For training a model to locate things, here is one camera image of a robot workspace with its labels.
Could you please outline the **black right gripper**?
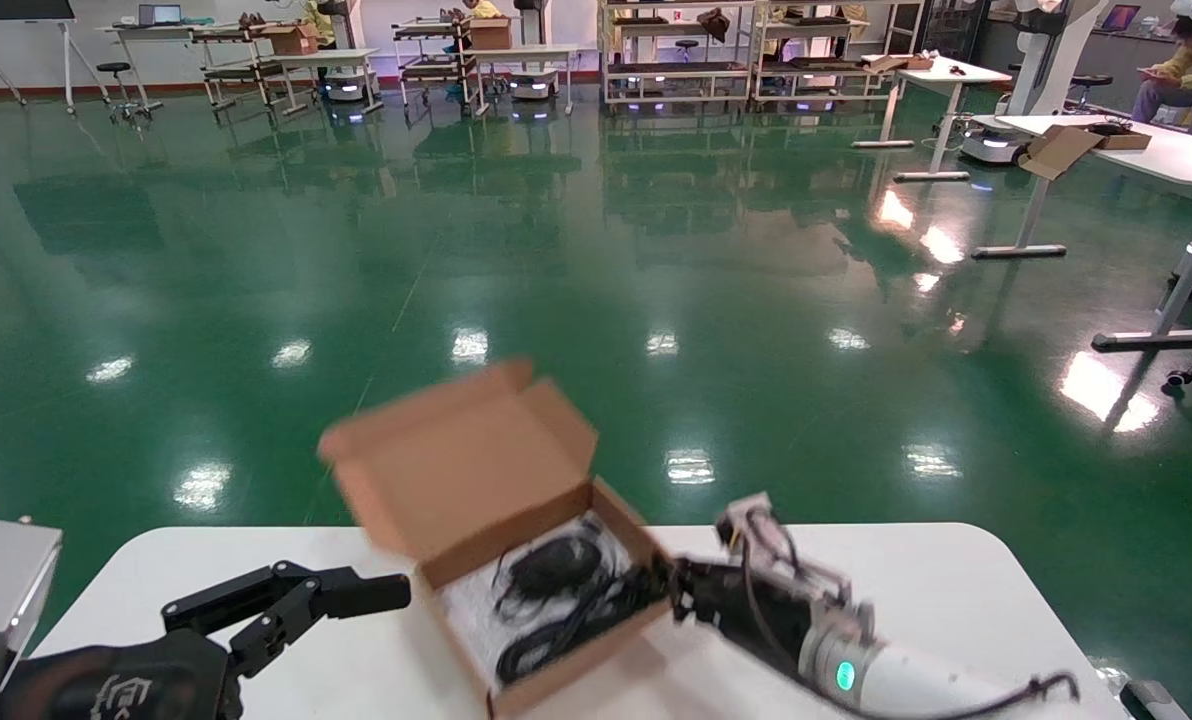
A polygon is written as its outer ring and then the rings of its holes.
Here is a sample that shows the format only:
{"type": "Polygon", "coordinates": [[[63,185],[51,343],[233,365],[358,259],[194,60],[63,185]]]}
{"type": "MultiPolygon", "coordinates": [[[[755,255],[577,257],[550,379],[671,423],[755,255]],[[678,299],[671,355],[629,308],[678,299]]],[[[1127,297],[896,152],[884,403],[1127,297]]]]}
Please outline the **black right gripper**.
{"type": "Polygon", "coordinates": [[[606,577],[596,620],[623,623],[672,597],[677,626],[706,626],[807,691],[858,691],[862,612],[852,583],[815,561],[791,575],[697,559],[654,560],[606,577]]]}

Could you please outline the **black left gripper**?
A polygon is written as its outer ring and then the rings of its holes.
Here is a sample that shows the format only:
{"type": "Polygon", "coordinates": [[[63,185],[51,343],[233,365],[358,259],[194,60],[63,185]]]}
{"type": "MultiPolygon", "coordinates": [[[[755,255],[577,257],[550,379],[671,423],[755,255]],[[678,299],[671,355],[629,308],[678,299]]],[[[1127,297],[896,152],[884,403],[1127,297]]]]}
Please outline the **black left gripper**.
{"type": "Polygon", "coordinates": [[[277,561],[163,606],[153,643],[93,646],[17,665],[0,719],[240,719],[238,676],[253,678],[322,619],[405,609],[406,575],[277,561]],[[247,621],[226,652],[207,635],[247,621]]]}

